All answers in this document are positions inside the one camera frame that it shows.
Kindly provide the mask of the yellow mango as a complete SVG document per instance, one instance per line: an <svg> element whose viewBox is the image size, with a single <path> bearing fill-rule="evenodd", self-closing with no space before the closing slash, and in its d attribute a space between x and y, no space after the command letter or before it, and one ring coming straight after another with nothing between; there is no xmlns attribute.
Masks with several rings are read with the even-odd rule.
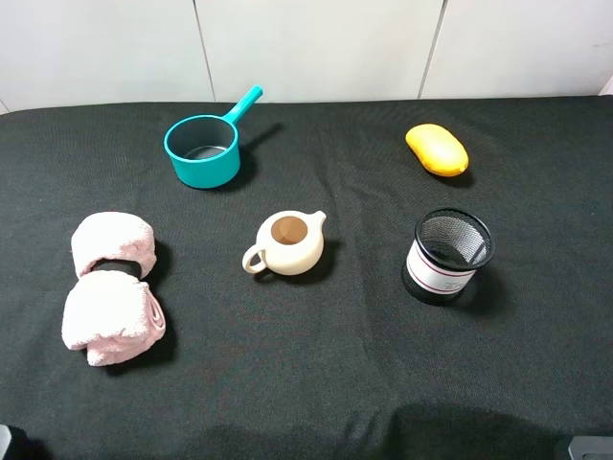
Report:
<svg viewBox="0 0 613 460"><path fill-rule="evenodd" d="M464 146L442 126L413 126L407 131L405 141L422 166L434 175L454 177L468 168L469 158Z"/></svg>

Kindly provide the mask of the cream ceramic teapot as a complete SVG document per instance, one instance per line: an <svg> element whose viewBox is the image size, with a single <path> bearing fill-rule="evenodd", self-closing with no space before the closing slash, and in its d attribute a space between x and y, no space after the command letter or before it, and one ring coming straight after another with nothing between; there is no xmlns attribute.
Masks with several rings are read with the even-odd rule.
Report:
<svg viewBox="0 0 613 460"><path fill-rule="evenodd" d="M256 236L256 243L243 255L242 267L250 274L270 269L293 276L312 269L324 249L323 211L306 214L281 211L267 218Z"/></svg>

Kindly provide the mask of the pink towel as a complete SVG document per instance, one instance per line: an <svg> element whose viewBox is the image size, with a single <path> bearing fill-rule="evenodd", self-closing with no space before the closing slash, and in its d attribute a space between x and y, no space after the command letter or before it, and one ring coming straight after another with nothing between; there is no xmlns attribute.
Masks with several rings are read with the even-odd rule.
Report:
<svg viewBox="0 0 613 460"><path fill-rule="evenodd" d="M78 281L65 301L65 346L84 350L94 367L150 349L166 332L162 308L144 281L157 262L152 227L128 213L95 213L79 224L71 249Z"/></svg>

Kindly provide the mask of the black tablecloth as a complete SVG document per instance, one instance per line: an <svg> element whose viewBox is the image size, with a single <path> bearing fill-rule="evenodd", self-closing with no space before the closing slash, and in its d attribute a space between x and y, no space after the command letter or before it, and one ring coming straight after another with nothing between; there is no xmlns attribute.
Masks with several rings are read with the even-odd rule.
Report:
<svg viewBox="0 0 613 460"><path fill-rule="evenodd" d="M1 420L36 459L550 459L612 431L612 101L608 97L259 104L222 188L175 176L162 141L212 103L1 119ZM464 146L454 177L405 135ZM481 219L494 254L448 305L402 266L417 221ZM94 368L61 339L70 238L99 211L155 231L167 331ZM323 211L309 271L242 267L281 211Z"/></svg>

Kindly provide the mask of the grey object bottom right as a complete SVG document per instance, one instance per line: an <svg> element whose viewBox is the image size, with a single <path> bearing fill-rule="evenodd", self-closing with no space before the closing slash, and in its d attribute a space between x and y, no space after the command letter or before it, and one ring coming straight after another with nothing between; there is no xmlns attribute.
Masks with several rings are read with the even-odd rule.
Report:
<svg viewBox="0 0 613 460"><path fill-rule="evenodd" d="M612 436L574 436L556 444L556 460L612 460Z"/></svg>

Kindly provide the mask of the teal plastic saucepan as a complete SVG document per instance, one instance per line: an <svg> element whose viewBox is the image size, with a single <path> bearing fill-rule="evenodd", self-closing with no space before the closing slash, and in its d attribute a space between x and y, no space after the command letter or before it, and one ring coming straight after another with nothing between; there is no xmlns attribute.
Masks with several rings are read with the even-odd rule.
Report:
<svg viewBox="0 0 613 460"><path fill-rule="evenodd" d="M196 189L213 189L237 175L237 123L262 94L262 88L255 85L226 114L193 115L167 130L163 147L182 183Z"/></svg>

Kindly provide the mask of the black mesh pen holder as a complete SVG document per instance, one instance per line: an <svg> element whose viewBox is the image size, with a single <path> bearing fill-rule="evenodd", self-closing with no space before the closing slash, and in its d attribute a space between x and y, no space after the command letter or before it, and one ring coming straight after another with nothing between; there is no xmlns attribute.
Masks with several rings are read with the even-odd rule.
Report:
<svg viewBox="0 0 613 460"><path fill-rule="evenodd" d="M493 254L493 236L481 219L456 208L435 209L415 225L402 281L417 300L448 305Z"/></svg>

